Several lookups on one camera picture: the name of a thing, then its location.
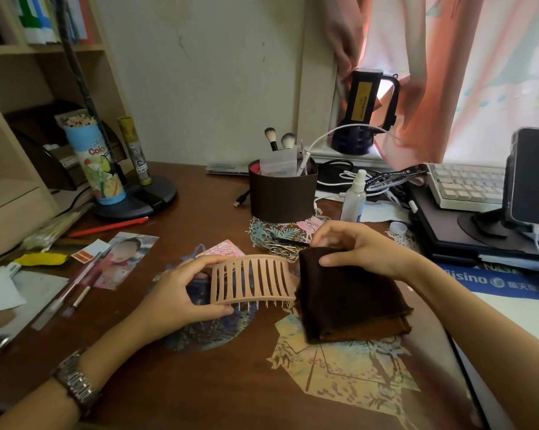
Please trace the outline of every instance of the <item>white wall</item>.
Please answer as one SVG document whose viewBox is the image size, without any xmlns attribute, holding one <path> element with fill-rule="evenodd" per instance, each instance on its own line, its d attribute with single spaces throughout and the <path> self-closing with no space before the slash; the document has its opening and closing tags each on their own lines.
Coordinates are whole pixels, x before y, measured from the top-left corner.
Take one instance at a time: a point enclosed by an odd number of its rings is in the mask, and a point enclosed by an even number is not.
<svg viewBox="0 0 539 430">
<path fill-rule="evenodd" d="M 246 163 L 295 129 L 305 0 L 96 0 L 148 160 Z"/>
</svg>

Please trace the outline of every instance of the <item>photo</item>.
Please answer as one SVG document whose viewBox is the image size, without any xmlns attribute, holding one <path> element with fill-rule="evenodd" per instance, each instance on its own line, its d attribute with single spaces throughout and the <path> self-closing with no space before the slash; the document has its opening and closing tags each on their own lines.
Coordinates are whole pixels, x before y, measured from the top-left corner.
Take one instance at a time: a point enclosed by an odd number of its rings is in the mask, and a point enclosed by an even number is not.
<svg viewBox="0 0 539 430">
<path fill-rule="evenodd" d="M 97 288 L 116 289 L 144 258 L 158 237 L 118 232 L 108 244 L 112 249 L 100 262 L 102 274 L 94 283 Z"/>
</svg>

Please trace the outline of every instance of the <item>wristwatch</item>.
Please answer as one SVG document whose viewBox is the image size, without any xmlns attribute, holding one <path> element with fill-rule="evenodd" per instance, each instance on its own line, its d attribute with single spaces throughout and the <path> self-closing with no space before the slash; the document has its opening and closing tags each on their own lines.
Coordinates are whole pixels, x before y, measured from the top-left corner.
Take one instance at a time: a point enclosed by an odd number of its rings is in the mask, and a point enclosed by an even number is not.
<svg viewBox="0 0 539 430">
<path fill-rule="evenodd" d="M 92 405 L 100 397 L 100 393 L 93 389 L 79 368 L 79 356 L 84 352 L 85 349 L 75 351 L 62 361 L 51 374 L 66 389 L 68 396 L 74 400 L 82 417 L 88 415 Z"/>
</svg>

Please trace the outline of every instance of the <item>white keyboard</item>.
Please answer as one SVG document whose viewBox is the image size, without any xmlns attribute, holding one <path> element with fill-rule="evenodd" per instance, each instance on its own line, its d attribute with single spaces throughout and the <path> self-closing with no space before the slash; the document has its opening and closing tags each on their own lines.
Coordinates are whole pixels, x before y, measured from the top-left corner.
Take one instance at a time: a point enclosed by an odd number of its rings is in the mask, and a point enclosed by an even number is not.
<svg viewBox="0 0 539 430">
<path fill-rule="evenodd" d="M 426 165 L 427 182 L 441 208 L 485 213 L 503 204 L 503 167 Z"/>
</svg>

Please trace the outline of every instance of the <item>hair comb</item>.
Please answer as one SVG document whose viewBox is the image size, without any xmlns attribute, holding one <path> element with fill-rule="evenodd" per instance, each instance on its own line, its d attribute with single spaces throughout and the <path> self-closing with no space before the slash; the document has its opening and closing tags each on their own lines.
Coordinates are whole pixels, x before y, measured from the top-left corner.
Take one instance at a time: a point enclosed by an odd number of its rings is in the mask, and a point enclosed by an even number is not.
<svg viewBox="0 0 539 430">
<path fill-rule="evenodd" d="M 294 302 L 299 278 L 290 273 L 285 258 L 247 255 L 212 268 L 210 303 Z"/>
</svg>

